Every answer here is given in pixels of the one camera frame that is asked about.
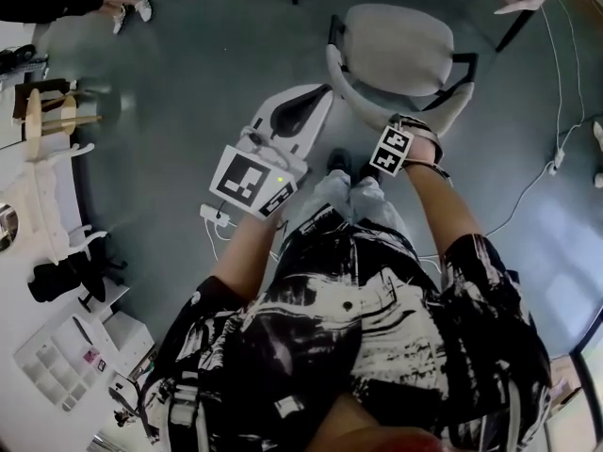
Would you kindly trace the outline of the person's left forearm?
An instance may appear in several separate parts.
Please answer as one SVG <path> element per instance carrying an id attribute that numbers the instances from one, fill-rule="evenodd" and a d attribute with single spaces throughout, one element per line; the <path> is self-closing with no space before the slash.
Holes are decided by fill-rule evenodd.
<path id="1" fill-rule="evenodd" d="M 212 276 L 246 301 L 260 291 L 281 214 L 277 211 L 266 220 L 246 215 L 212 270 Z"/>

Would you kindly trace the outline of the round mirror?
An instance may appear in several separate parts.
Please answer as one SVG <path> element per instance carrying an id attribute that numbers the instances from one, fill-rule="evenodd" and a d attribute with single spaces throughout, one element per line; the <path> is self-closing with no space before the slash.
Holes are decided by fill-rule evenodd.
<path id="1" fill-rule="evenodd" d="M 16 239 L 19 220 L 14 208 L 0 203 L 0 253 L 9 249 Z"/>

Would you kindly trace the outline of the grey chair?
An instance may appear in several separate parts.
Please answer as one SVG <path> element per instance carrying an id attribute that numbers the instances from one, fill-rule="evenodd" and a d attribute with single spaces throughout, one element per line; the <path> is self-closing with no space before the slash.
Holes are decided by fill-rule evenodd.
<path id="1" fill-rule="evenodd" d="M 331 17 L 326 59 L 334 90 L 369 127 L 381 131 L 399 116 L 353 84 L 398 97 L 435 98 L 414 111 L 442 137 L 472 98 L 479 56 L 457 53 L 447 24 L 430 14 L 386 4 L 362 4 Z"/>

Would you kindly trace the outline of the light grey trousers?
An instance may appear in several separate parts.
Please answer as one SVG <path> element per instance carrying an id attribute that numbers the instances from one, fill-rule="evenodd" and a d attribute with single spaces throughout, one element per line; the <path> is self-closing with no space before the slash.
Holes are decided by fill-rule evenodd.
<path id="1" fill-rule="evenodd" d="M 351 177 L 345 171 L 331 171 L 316 184 L 313 193 L 296 214 L 293 228 L 298 228 L 325 205 L 330 205 L 350 224 L 367 219 L 409 237 L 399 212 L 384 196 L 381 185 L 374 177 L 362 178 L 353 186 Z"/>

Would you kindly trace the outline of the cardboard box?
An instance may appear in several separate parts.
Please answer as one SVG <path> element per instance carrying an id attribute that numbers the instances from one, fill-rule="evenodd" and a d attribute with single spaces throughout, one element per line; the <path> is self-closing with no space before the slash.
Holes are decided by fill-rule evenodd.
<path id="1" fill-rule="evenodd" d="M 551 367 L 551 414 L 562 409 L 581 390 L 581 381 L 570 355 L 555 358 Z"/>

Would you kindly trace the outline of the white ornate vanity table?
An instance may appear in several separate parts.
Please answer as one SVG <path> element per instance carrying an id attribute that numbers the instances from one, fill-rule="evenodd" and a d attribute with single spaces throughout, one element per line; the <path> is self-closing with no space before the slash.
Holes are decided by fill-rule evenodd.
<path id="1" fill-rule="evenodd" d="M 0 191 L 0 204 L 8 205 L 16 213 L 16 247 L 29 240 L 36 241 L 41 244 L 46 257 L 58 264 L 70 255 L 83 251 L 93 240 L 108 236 L 106 231 L 97 231 L 73 246 L 70 233 L 62 225 L 56 197 L 57 177 L 54 165 L 89 153 L 94 148 L 92 143 L 84 148 L 75 144 L 68 150 L 52 153 L 42 160 L 26 162 L 24 171 L 7 189 Z"/>

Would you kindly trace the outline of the black and white patterned shirt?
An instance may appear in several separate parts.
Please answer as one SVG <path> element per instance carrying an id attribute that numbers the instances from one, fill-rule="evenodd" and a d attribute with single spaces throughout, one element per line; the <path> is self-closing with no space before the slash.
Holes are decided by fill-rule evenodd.
<path id="1" fill-rule="evenodd" d="M 345 393 L 386 427 L 524 449 L 549 411 L 550 366 L 518 276 L 479 234 L 443 267 L 436 285 L 402 234 L 325 205 L 255 300 L 207 278 L 141 391 L 154 452 L 302 452 Z"/>

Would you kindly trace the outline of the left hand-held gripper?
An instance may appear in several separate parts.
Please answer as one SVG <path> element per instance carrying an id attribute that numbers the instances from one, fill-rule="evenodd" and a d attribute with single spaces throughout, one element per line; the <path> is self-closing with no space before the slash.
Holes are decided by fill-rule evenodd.
<path id="1" fill-rule="evenodd" d="M 333 101 L 328 84 L 299 85 L 269 97 L 238 143 L 225 147 L 210 192 L 256 218 L 270 218 L 298 191 Z"/>

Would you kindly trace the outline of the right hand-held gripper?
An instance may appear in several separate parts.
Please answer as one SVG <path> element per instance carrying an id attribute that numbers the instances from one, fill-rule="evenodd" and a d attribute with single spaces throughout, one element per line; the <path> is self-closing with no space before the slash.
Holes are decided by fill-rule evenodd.
<path id="1" fill-rule="evenodd" d="M 439 165 L 443 150 L 437 135 L 423 121 L 410 116 L 395 114 L 383 127 L 378 144 L 369 159 L 369 164 L 395 177 L 410 162 L 408 153 L 415 137 L 423 137 L 435 148 L 434 167 Z"/>

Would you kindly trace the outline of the black office chair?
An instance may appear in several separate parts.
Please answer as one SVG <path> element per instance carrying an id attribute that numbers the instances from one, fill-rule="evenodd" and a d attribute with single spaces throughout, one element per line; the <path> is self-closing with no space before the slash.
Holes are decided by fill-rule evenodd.
<path id="1" fill-rule="evenodd" d="M 35 266 L 33 280 L 27 286 L 36 302 L 51 302 L 83 285 L 88 294 L 78 301 L 90 313 L 91 299 L 101 303 L 106 301 L 104 278 L 122 285 L 123 278 L 115 271 L 122 271 L 127 266 L 125 261 L 114 261 L 113 256 L 107 254 L 103 241 L 92 242 L 88 251 L 72 254 L 57 265 L 49 263 Z"/>

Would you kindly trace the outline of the person's right forearm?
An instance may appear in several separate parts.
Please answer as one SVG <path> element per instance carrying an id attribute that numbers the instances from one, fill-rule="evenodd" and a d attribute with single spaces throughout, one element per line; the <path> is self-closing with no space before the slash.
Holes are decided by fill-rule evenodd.
<path id="1" fill-rule="evenodd" d="M 440 257 L 460 237 L 481 234 L 462 197 L 436 170 L 411 164 L 406 173 L 420 199 Z"/>

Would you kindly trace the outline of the white compartment organizer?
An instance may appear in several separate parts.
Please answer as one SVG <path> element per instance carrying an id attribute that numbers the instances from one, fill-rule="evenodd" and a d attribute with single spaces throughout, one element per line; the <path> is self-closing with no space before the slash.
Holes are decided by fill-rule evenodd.
<path id="1" fill-rule="evenodd" d="M 106 370 L 106 361 L 95 347 L 65 355 L 52 339 L 23 346 L 14 360 L 39 392 L 64 412 L 71 412 Z"/>

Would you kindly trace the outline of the person's right hand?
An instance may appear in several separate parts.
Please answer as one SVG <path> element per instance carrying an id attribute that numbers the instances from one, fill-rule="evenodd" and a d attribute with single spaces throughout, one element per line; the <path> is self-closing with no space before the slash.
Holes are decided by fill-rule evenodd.
<path id="1" fill-rule="evenodd" d="M 407 154 L 407 158 L 410 160 L 418 160 L 434 164 L 436 162 L 436 156 L 438 153 L 438 147 L 433 143 L 432 140 L 420 136 L 414 136 L 410 150 Z"/>

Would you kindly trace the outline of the round wooden stool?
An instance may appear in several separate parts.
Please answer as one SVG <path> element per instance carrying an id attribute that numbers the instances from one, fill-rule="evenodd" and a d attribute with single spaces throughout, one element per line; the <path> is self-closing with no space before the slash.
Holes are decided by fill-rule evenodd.
<path id="1" fill-rule="evenodd" d="M 57 109 L 60 118 L 45 121 L 43 114 L 53 104 L 60 104 Z M 70 136 L 78 126 L 92 124 L 102 119 L 99 115 L 77 116 L 78 105 L 75 97 L 65 94 L 59 98 L 43 103 L 41 93 L 33 89 L 27 99 L 27 107 L 24 119 L 24 135 L 27 144 L 27 152 L 30 159 L 36 159 L 40 152 L 41 139 L 57 133 Z"/>

